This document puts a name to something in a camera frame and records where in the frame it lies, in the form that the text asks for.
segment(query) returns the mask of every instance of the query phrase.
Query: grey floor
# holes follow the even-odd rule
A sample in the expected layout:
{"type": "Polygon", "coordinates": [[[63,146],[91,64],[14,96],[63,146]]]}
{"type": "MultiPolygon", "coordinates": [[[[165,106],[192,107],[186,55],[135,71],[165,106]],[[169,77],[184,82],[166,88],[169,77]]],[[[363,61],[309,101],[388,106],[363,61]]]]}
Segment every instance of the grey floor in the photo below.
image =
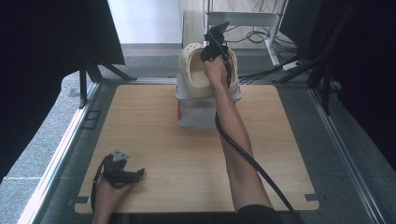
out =
{"type": "MultiPolygon", "coordinates": [[[[52,181],[53,184],[43,206],[36,207],[39,210],[35,223],[90,222],[91,216],[80,215],[74,211],[74,203],[83,200],[78,198],[79,188],[101,127],[106,120],[106,113],[115,89],[121,84],[176,83],[177,60],[181,51],[178,36],[180,35],[174,36],[175,41],[153,40],[153,42],[143,43],[129,41],[127,36],[124,42],[121,41],[126,66],[118,66],[118,68],[132,76],[140,77],[135,83],[123,81],[104,67],[100,67],[105,79],[99,85],[97,94],[90,100],[89,112],[91,114],[87,115],[78,128],[76,138],[52,181]],[[96,123],[92,123],[90,116],[95,113],[99,114],[99,117],[96,123]]],[[[236,49],[235,52],[240,76],[272,67],[265,49],[236,49]]],[[[279,70],[252,84],[271,84],[271,80],[286,74],[287,72],[279,70]]],[[[318,210],[301,211],[304,221],[325,224],[382,223],[370,219],[362,202],[363,197],[359,195],[357,186],[343,163],[343,156],[339,154],[320,116],[320,109],[316,105],[315,98],[304,84],[308,76],[309,72],[288,83],[276,85],[320,203],[318,210]]],[[[57,103],[0,186],[0,223],[18,222],[25,205],[49,166],[52,155],[59,146],[67,127],[78,111],[78,85],[77,73],[64,79],[57,103]]],[[[361,178],[372,193],[378,210],[387,223],[395,223],[395,172],[363,129],[337,100],[336,94],[331,95],[330,111],[329,118],[339,132],[357,169],[361,172],[361,178]]],[[[282,217],[285,218],[286,223],[295,223],[287,213],[282,214],[282,217]]],[[[160,223],[149,222],[148,217],[131,218],[146,220],[142,223],[160,223]]]]}

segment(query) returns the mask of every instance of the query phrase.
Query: wooden tabletop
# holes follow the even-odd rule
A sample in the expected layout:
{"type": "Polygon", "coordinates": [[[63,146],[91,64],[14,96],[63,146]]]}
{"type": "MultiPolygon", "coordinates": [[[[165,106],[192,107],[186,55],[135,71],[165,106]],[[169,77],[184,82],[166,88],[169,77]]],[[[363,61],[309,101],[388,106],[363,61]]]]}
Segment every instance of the wooden tabletop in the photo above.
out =
{"type": "MultiPolygon", "coordinates": [[[[175,85],[119,86],[81,186],[80,197],[91,195],[101,160],[119,149],[131,158],[126,171],[146,168],[123,203],[120,213],[233,211],[225,160],[216,129],[177,124],[175,85]]],[[[318,201],[277,90],[268,85],[241,86],[236,106],[256,161],[277,183],[296,210],[314,210],[318,201]]],[[[275,210],[287,210],[263,180],[275,210]]],[[[76,203],[78,213],[91,213],[88,203],[76,203]]]]}

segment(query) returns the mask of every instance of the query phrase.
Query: black sleeve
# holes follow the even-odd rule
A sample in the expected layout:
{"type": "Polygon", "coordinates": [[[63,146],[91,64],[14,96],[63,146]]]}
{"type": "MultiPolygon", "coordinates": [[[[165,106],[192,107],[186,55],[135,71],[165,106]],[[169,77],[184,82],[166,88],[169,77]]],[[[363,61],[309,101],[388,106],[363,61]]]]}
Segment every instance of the black sleeve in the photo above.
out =
{"type": "Polygon", "coordinates": [[[280,215],[272,208],[264,205],[247,205],[236,212],[237,224],[281,224],[280,215]]]}

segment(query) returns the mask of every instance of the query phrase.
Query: black cable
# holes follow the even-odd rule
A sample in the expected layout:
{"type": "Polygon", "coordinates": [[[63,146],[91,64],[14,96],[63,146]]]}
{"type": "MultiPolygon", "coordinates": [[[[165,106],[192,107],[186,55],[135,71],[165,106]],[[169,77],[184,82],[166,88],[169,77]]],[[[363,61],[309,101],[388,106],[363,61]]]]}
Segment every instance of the black cable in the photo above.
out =
{"type": "MultiPolygon", "coordinates": [[[[227,86],[230,88],[230,82],[231,82],[231,66],[228,60],[228,52],[225,53],[223,50],[222,45],[213,37],[212,34],[210,34],[210,37],[212,38],[213,42],[216,43],[217,47],[219,48],[221,52],[221,56],[223,57],[224,60],[224,65],[227,70],[227,86]]],[[[285,197],[285,195],[282,193],[282,191],[279,189],[279,187],[276,185],[276,183],[271,179],[271,177],[262,169],[262,167],[251,157],[246,151],[241,148],[221,127],[221,124],[219,122],[219,117],[218,113],[216,112],[215,116],[215,122],[216,122],[216,127],[218,128],[219,133],[223,138],[230,143],[233,148],[235,148],[242,157],[244,157],[259,173],[260,175],[267,181],[267,183],[274,189],[276,194],[279,196],[279,198],[282,200],[282,202],[288,207],[288,209],[291,211],[291,213],[299,220],[300,223],[304,223],[303,219],[301,216],[294,210],[294,208],[291,206],[289,203],[288,199],[285,197]]]]}

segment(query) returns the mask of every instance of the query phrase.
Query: wooden board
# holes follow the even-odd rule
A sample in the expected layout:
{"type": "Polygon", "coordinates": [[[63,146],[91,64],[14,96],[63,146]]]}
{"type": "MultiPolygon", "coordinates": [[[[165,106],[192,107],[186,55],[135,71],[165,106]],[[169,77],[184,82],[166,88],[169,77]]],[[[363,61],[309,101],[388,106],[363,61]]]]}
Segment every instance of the wooden board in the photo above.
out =
{"type": "MultiPolygon", "coordinates": [[[[131,158],[126,171],[146,168],[141,182],[117,209],[121,213],[233,211],[229,181],[216,129],[177,125],[174,85],[119,86],[81,186],[91,195],[92,180],[104,156],[120,149],[131,158]]],[[[314,210],[318,201],[283,105],[273,86],[241,86],[237,108],[247,126],[259,164],[296,210],[314,210]]],[[[275,210],[287,210],[264,181],[275,210]]],[[[78,213],[91,213],[77,203],[78,213]]]]}

